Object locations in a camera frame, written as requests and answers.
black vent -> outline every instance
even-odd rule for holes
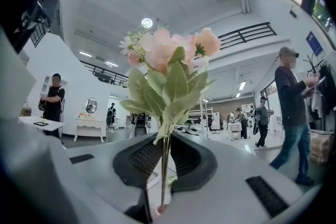
[[[279,195],[261,176],[250,177],[246,179],[246,183],[256,194],[259,201],[272,218],[288,208],[285,201],[279,197]]]

white ceiling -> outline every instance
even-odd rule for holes
[[[236,97],[250,94],[259,85],[266,73],[277,65],[278,54],[267,54],[236,62],[232,65],[209,70],[209,79],[216,79],[205,94],[207,99]],[[240,84],[246,81],[243,90],[239,91]]]
[[[68,43],[80,60],[106,67],[95,60],[99,56],[118,65],[113,71],[125,74],[130,65],[126,56],[119,54],[119,41],[126,31],[136,29],[144,17],[153,20],[153,29],[163,24],[171,32],[182,34],[212,19],[210,11],[215,7],[220,7],[224,14],[229,9],[225,4],[232,2],[240,0],[77,0],[73,14],[63,14],[63,21],[65,16],[75,16],[75,33]],[[92,58],[80,55],[79,51],[91,54]]]

